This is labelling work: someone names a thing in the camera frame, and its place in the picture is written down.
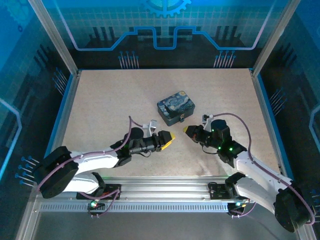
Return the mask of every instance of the starry night box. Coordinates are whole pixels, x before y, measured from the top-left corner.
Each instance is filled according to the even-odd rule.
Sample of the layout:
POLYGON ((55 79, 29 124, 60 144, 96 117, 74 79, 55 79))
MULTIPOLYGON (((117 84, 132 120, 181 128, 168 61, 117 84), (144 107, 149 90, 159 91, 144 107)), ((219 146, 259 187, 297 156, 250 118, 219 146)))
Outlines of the starry night box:
POLYGON ((195 104, 184 91, 167 97, 157 103, 158 112, 168 126, 183 122, 194 114, 195 104))

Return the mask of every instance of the blue side panel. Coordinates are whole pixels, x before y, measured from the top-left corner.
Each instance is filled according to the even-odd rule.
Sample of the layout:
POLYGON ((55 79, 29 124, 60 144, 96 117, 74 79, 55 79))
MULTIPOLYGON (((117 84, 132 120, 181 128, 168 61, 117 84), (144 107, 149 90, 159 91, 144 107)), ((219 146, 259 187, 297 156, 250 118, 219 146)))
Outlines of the blue side panel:
POLYGON ((272 111, 270 101, 268 99, 267 91, 265 89, 265 85, 264 85, 264 83, 262 81, 262 78, 261 78, 260 74, 258 75, 258 81, 259 81, 259 84, 261 86, 263 98, 265 100, 265 104, 266 104, 266 107, 268 109, 268 113, 270 115, 272 127, 274 129, 275 137, 276 137, 276 140, 277 140, 279 148, 280 148, 280 152, 281 152, 281 155, 282 155, 282 160, 283 160, 283 163, 284 163, 284 167, 285 167, 287 176, 289 178, 291 178, 291 179, 294 179, 294 175, 292 173, 291 166, 289 164, 289 160, 288 160, 288 157, 287 157, 287 154, 286 154, 286 151, 285 151, 285 146, 284 146, 284 144, 282 142, 282 139, 281 139, 281 136, 280 136, 280 133, 279 133, 279 129, 278 129, 278 126, 277 126, 277 123, 276 123, 276 119, 275 119, 274 113, 272 111))
POLYGON ((63 110, 65 108, 65 105, 66 105, 66 101, 67 101, 68 93, 69 93, 70 86, 71 86, 71 83, 72 83, 72 79, 73 79, 73 75, 70 74, 70 77, 69 77, 69 80, 68 80, 68 84, 66 85, 66 88, 65 88, 65 92, 64 92, 64 95, 63 95, 63 98, 62 98, 62 101, 61 101, 61 105, 60 105, 58 114, 57 114, 55 122, 54 122, 54 126, 53 126, 53 129, 52 129, 51 137, 50 137, 50 140, 49 140, 49 143, 48 143, 48 147, 46 148, 44 157, 48 156, 51 153, 52 145, 54 144, 54 140, 55 140, 55 137, 56 137, 56 134, 57 134, 57 130, 58 130, 58 126, 59 126, 59 123, 60 123, 61 116, 62 116, 62 112, 63 112, 63 110))

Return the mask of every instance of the glass panel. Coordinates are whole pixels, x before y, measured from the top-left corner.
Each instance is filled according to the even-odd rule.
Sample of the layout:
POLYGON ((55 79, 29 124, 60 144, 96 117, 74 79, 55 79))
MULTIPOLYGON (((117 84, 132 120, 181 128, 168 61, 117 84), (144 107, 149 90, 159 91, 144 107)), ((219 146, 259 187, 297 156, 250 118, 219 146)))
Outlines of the glass panel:
MULTIPOLYGON (((302 0, 261 77, 295 180, 320 207, 320 2, 302 0)), ((315 224, 317 234, 320 226, 315 224)))
POLYGON ((287 0, 45 0, 80 69, 251 68, 287 0))
POLYGON ((43 159, 70 73, 28 1, 0 6, 0 238, 11 240, 33 184, 22 157, 43 159))

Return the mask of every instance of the floor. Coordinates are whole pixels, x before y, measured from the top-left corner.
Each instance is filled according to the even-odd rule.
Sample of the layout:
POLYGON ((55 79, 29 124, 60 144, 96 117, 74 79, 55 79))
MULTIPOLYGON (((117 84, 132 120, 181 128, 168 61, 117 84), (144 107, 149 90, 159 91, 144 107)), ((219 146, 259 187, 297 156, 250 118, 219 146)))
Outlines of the floor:
MULTIPOLYGON (((149 158, 134 155, 122 167, 100 169, 103 177, 231 175, 234 169, 202 152, 183 133, 185 126, 200 125, 203 114, 225 112, 243 118, 252 135, 252 154, 279 171, 248 69, 83 70, 62 145, 70 151, 103 150, 123 139, 129 115, 140 124, 154 119, 156 131, 175 134, 173 143, 149 158), (168 127, 158 114, 157 102, 182 90, 194 102, 194 114, 168 127)), ((223 119, 233 139, 248 146, 242 123, 232 116, 223 119)))

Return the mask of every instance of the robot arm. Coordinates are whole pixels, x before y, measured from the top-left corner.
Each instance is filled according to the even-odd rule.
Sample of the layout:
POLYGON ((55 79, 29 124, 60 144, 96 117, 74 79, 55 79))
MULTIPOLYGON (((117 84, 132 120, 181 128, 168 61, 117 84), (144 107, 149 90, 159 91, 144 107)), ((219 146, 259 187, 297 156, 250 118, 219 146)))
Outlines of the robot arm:
POLYGON ((225 181, 231 196, 245 197, 265 207, 290 232, 311 219, 309 211, 291 188, 304 195, 309 206, 312 201, 292 179, 273 171, 234 141, 225 120, 204 115, 202 123, 204 126, 187 126, 183 131, 202 147, 217 149, 219 158, 237 170, 225 181))
POLYGON ((143 125, 144 129, 148 129, 147 137, 144 137, 141 128, 132 128, 128 141, 122 148, 119 147, 127 134, 123 140, 99 152, 76 152, 69 151, 65 146, 58 147, 33 168, 34 180, 39 185, 54 169, 63 165, 40 186, 42 196, 48 199, 62 192, 82 192, 91 197, 100 197, 106 185, 101 176, 94 172, 96 169, 123 166, 131 161, 134 154, 160 152, 175 139, 168 131, 152 133, 156 128, 155 123, 152 120, 149 125, 143 125))

